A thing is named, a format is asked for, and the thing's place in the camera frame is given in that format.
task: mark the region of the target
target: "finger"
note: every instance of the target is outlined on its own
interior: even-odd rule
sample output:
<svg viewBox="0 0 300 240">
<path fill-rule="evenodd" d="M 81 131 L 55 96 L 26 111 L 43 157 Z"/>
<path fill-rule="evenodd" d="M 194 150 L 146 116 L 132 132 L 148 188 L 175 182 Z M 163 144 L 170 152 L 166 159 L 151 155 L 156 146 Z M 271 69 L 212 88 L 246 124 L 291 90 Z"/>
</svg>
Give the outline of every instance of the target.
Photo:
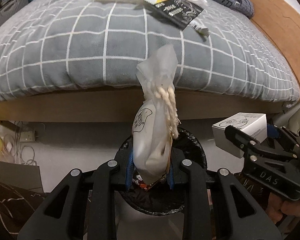
<svg viewBox="0 0 300 240">
<path fill-rule="evenodd" d="M 283 202 L 281 211 L 286 215 L 300 217 L 300 200 L 295 202 Z"/>
<path fill-rule="evenodd" d="M 280 210 L 283 200 L 277 195 L 270 193 L 268 205 L 272 206 L 274 210 Z"/>
<path fill-rule="evenodd" d="M 279 222 L 283 215 L 282 215 L 282 212 L 281 211 L 277 211 L 275 210 L 272 206 L 268 206 L 267 209 L 266 209 L 266 213 L 267 215 L 270 217 L 270 219 L 272 220 L 273 223 L 277 223 Z"/>
</svg>

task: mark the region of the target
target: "silver screw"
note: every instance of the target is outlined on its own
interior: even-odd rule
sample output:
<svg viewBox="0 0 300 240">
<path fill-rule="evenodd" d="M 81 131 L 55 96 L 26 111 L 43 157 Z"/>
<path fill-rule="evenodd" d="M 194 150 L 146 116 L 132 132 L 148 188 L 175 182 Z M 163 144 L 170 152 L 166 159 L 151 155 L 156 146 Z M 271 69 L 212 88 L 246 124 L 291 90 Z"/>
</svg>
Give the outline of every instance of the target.
<svg viewBox="0 0 300 240">
<path fill-rule="evenodd" d="M 222 176 L 227 176 L 229 174 L 229 171 L 227 169 L 221 169 L 219 172 Z"/>
<path fill-rule="evenodd" d="M 251 155 L 250 156 L 250 160 L 252 160 L 253 162 L 255 162 L 258 158 L 255 155 Z"/>
<path fill-rule="evenodd" d="M 80 174 L 80 171 L 78 169 L 74 169 L 70 172 L 71 176 L 76 177 Z"/>
<path fill-rule="evenodd" d="M 117 164 L 118 164 L 118 163 L 117 163 L 117 161 L 115 161 L 115 160 L 111 160 L 111 161 L 108 162 L 108 166 L 109 166 L 109 167 L 117 166 Z"/>
<path fill-rule="evenodd" d="M 191 160 L 188 160 L 188 159 L 184 159 L 184 160 L 182 161 L 182 164 L 183 164 L 184 166 L 191 166 L 192 161 L 191 161 Z"/>
</svg>

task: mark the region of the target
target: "product box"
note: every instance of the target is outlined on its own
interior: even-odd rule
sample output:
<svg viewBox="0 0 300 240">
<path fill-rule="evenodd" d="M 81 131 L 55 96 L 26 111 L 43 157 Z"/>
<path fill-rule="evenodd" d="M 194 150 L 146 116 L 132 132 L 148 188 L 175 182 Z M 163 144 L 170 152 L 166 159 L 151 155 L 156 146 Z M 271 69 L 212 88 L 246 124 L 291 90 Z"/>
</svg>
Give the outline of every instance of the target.
<svg viewBox="0 0 300 240">
<path fill-rule="evenodd" d="M 212 126 L 216 146 L 238 158 L 243 157 L 243 151 L 230 142 L 225 135 L 225 128 L 232 125 L 244 133 L 263 142 L 267 138 L 266 114 L 237 113 Z"/>
</svg>

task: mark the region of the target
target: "floor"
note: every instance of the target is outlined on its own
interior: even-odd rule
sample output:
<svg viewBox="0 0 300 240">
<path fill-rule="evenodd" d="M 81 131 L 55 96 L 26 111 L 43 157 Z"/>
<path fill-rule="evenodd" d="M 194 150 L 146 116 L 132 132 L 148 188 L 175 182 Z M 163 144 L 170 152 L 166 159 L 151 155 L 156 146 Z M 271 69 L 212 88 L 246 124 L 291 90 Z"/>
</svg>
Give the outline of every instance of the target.
<svg viewBox="0 0 300 240">
<path fill-rule="evenodd" d="M 180 125 L 192 132 L 205 150 L 208 169 L 241 171 L 243 159 L 217 148 L 211 126 L 221 119 L 187 120 Z M 131 134 L 130 123 L 31 123 L 38 139 L 31 145 L 40 166 L 43 190 L 50 192 L 73 168 L 89 171 L 114 158 L 121 143 Z M 32 158 L 25 148 L 23 159 Z M 182 239 L 183 214 L 153 217 L 132 209 L 118 194 L 118 240 Z"/>
</svg>

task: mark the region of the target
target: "black trash bag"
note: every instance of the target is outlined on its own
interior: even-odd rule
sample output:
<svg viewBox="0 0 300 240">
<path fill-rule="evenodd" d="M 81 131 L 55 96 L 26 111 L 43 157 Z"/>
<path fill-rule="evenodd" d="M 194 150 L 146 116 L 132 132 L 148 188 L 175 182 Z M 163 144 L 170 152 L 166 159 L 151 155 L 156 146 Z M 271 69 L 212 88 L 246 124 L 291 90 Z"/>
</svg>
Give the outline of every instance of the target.
<svg viewBox="0 0 300 240">
<path fill-rule="evenodd" d="M 173 140 L 172 147 L 182 150 L 187 159 L 207 168 L 207 159 L 197 138 L 180 127 L 178 132 L 179 137 Z M 131 136 L 125 140 L 119 150 L 127 149 L 130 139 Z M 130 191 L 121 191 L 120 194 L 132 208 L 147 215 L 165 216 L 184 209 L 184 190 L 170 190 L 167 180 L 157 183 L 147 192 L 132 183 Z"/>
</svg>

